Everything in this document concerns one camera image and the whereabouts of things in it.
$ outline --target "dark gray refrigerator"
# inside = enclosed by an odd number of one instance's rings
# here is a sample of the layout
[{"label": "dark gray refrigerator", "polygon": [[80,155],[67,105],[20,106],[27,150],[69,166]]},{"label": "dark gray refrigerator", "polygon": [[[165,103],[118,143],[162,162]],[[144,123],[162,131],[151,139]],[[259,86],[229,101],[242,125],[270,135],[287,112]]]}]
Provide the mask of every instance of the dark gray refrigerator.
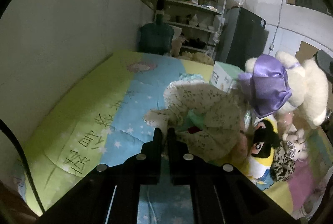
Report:
[{"label": "dark gray refrigerator", "polygon": [[249,58],[258,57],[265,47],[266,21],[244,8],[230,9],[226,15],[214,61],[232,64],[245,70]]}]

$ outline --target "colorful quilt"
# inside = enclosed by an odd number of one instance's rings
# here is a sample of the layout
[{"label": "colorful quilt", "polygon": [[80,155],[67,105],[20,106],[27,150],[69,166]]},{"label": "colorful quilt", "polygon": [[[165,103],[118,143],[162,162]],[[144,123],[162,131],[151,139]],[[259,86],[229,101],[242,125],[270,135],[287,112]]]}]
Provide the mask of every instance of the colorful quilt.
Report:
[{"label": "colorful quilt", "polygon": [[[48,209],[99,163],[114,166],[140,152],[154,129],[143,121],[162,109],[170,82],[209,81],[213,67],[171,57],[120,51],[77,83],[43,120],[25,146],[38,193]],[[310,157],[298,162],[288,182],[268,183],[264,192],[288,213],[297,210],[332,165],[333,149],[324,133],[308,139]],[[137,223],[191,224],[189,186],[174,187],[162,161],[156,186],[142,186]],[[14,178],[27,204],[41,211],[19,167]]]}]

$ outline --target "blue quilt stripe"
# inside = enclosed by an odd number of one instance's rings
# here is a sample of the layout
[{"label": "blue quilt stripe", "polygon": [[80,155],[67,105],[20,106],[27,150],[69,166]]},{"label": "blue quilt stripe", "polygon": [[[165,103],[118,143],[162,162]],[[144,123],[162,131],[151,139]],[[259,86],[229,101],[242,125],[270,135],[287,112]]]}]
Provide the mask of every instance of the blue quilt stripe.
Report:
[{"label": "blue quilt stripe", "polygon": [[[134,74],[121,107],[114,116],[112,133],[108,135],[105,145],[106,152],[101,157],[101,163],[108,166],[122,164],[139,153],[143,143],[153,139],[154,129],[144,122],[143,116],[150,109],[165,108],[164,90],[172,81],[179,79],[179,74],[185,73],[182,62],[175,58],[143,54],[142,62],[153,69]],[[149,188],[141,186],[137,223],[155,223],[155,215],[161,224],[192,224],[189,187],[172,186],[166,160],[162,161],[161,173],[157,185]]]}]

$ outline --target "jar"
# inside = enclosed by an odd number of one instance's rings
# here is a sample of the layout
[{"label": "jar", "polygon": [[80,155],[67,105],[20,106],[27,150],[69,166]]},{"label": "jar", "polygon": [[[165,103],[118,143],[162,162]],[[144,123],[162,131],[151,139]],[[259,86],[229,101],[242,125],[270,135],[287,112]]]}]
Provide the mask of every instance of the jar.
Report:
[{"label": "jar", "polygon": [[205,5],[210,7],[216,7],[216,0],[206,0]]},{"label": "jar", "polygon": [[236,0],[236,3],[238,8],[242,8],[245,3],[245,0]]}]

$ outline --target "purple ribbon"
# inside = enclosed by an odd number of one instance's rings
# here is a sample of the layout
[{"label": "purple ribbon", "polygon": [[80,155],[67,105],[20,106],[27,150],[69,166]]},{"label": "purple ribbon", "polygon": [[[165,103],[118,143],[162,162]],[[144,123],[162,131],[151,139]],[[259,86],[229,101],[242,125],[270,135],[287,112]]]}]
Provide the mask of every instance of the purple ribbon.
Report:
[{"label": "purple ribbon", "polygon": [[253,73],[241,73],[238,78],[258,118],[275,113],[291,96],[286,68],[270,55],[259,56]]}]

